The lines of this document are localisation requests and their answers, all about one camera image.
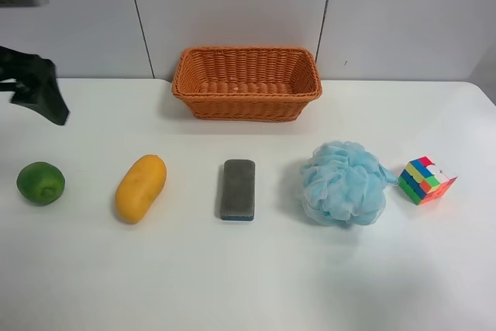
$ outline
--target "basket rim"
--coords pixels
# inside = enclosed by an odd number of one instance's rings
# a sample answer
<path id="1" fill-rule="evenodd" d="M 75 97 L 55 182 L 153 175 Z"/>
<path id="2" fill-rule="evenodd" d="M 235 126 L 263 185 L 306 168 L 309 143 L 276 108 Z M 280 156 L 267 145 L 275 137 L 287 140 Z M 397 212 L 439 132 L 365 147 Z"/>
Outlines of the basket rim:
<path id="1" fill-rule="evenodd" d="M 299 53 L 303 53 L 311 62 L 312 75 L 315 79 L 315 89 L 306 93 L 295 93 L 295 94 L 268 94 L 268 93 L 224 93 L 219 95 L 215 92 L 183 92 L 179 87 L 179 79 L 181 77 L 181 73 L 183 70 L 185 57 L 191 53 L 197 51 L 205 51 L 205 50 L 217 50 L 219 52 L 222 51 L 230 51 L 230 50 L 285 50 L 285 51 L 295 51 Z M 203 47 L 189 47 L 183 50 L 181 54 L 181 58 L 179 60 L 179 64 L 177 65 L 177 69 L 174 73 L 174 78 L 172 81 L 172 93 L 177 98 L 195 98 L 195 99 L 208 99 L 212 100 L 213 98 L 219 98 L 219 101 L 222 101 L 222 98 L 238 98 L 240 101 L 247 102 L 253 99 L 257 101 L 273 101 L 274 98 L 279 100 L 284 98 L 289 98 L 289 102 L 307 102 L 310 98 L 311 100 L 315 100 L 322 94 L 322 85 L 319 77 L 319 71 L 317 70 L 315 59 L 313 55 L 307 49 L 303 47 L 283 47 L 283 46 L 203 46 Z"/>

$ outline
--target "blue bath pouf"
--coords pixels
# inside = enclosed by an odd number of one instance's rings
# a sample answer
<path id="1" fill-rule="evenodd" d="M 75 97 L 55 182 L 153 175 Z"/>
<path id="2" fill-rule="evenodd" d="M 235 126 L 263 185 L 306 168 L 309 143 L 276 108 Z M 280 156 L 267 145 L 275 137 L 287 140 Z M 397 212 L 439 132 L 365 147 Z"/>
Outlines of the blue bath pouf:
<path id="1" fill-rule="evenodd" d="M 332 141 L 313 152 L 301 168 L 301 203 L 323 225 L 370 225 L 386 206 L 383 190 L 398 179 L 359 143 Z"/>

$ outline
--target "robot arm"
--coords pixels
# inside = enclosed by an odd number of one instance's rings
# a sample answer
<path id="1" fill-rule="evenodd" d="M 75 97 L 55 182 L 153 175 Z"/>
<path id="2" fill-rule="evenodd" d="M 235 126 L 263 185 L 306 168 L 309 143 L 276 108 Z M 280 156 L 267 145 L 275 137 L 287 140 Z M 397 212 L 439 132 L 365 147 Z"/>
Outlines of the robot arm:
<path id="1" fill-rule="evenodd" d="M 36 54 L 20 53 L 0 46 L 0 91 L 13 91 L 11 103 L 38 112 L 63 126 L 69 109 L 60 94 L 55 65 Z"/>

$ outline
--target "yellow mango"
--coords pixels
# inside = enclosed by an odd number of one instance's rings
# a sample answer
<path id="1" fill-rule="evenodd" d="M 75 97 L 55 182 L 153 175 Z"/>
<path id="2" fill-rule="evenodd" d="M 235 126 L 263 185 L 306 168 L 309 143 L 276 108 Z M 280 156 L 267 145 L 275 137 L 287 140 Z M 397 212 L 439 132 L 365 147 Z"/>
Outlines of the yellow mango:
<path id="1" fill-rule="evenodd" d="M 157 155 L 145 155 L 129 169 L 115 192 L 119 217 L 136 224 L 160 194 L 167 178 L 165 163 Z"/>

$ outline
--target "toy fruit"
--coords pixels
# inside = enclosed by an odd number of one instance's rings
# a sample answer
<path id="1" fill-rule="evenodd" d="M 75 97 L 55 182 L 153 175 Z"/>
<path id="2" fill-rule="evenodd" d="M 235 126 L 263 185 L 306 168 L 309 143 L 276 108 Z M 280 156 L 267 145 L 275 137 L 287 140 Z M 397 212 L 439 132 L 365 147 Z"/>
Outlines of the toy fruit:
<path id="1" fill-rule="evenodd" d="M 25 166 L 17 177 L 17 188 L 27 200 L 48 205 L 64 192 L 65 178 L 60 170 L 45 162 Z"/>
<path id="2" fill-rule="evenodd" d="M 115 210 L 122 220 L 136 224 L 160 194 L 167 178 L 165 163 L 145 155 L 129 169 L 115 192 Z"/>

